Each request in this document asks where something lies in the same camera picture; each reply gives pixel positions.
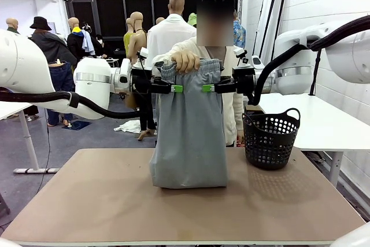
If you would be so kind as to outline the person's right hand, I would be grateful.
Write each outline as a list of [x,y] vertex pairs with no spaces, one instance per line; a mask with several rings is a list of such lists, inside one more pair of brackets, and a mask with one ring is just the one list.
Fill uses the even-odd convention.
[[176,63],[176,70],[179,73],[189,73],[199,70],[200,58],[189,50],[181,50],[171,55],[171,61]]

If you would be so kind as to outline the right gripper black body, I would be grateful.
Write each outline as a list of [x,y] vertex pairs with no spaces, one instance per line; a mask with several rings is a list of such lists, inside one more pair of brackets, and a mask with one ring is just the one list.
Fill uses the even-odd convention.
[[252,67],[234,67],[232,77],[238,94],[251,94],[254,91],[255,71]]

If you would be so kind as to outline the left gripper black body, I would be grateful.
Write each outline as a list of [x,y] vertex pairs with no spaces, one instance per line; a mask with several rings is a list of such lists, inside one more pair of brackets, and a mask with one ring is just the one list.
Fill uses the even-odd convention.
[[133,68],[131,70],[131,91],[147,94],[151,86],[152,71],[150,68]]

